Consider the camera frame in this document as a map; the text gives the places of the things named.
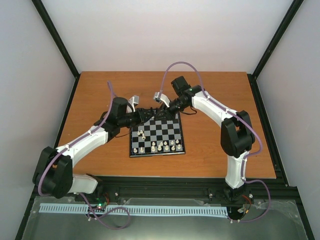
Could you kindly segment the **black and grey chessboard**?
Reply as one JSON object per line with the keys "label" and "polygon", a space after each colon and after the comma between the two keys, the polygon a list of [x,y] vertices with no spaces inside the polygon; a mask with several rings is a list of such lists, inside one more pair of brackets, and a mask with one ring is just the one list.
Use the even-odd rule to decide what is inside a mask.
{"label": "black and grey chessboard", "polygon": [[[143,130],[143,133],[137,135],[137,132]],[[181,149],[177,149],[176,140],[179,140]],[[164,141],[167,141],[169,150],[165,151]],[[152,142],[155,142],[155,152],[151,151]],[[158,151],[159,143],[163,142],[162,151]],[[186,153],[181,116],[179,113],[175,115],[173,120],[150,120],[139,126],[132,127],[129,133],[129,156],[131,158],[160,156],[160,155],[181,155]]]}

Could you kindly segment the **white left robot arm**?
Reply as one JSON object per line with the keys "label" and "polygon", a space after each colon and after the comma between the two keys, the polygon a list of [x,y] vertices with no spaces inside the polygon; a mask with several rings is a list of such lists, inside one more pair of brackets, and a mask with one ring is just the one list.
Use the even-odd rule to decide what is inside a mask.
{"label": "white left robot arm", "polygon": [[32,178],[40,196],[57,199],[67,194],[86,194],[92,201],[103,198],[104,188],[90,174],[75,174],[76,164],[96,148],[115,138],[121,128],[133,128],[147,122],[154,110],[137,108],[137,96],[130,100],[115,97],[108,111],[76,139],[57,148],[42,150]]}

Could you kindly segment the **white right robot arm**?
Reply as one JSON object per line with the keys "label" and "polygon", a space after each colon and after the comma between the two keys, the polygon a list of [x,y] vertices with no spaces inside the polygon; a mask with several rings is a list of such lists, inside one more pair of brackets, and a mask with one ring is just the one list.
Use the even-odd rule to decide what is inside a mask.
{"label": "white right robot arm", "polygon": [[177,98],[170,100],[162,91],[153,99],[161,103],[155,114],[156,120],[172,120],[187,107],[201,111],[220,127],[220,145],[227,155],[226,186],[223,195],[226,201],[235,202],[245,191],[245,157],[255,142],[252,123],[246,111],[230,109],[214,99],[201,85],[190,86],[183,76],[174,79],[171,85]]}

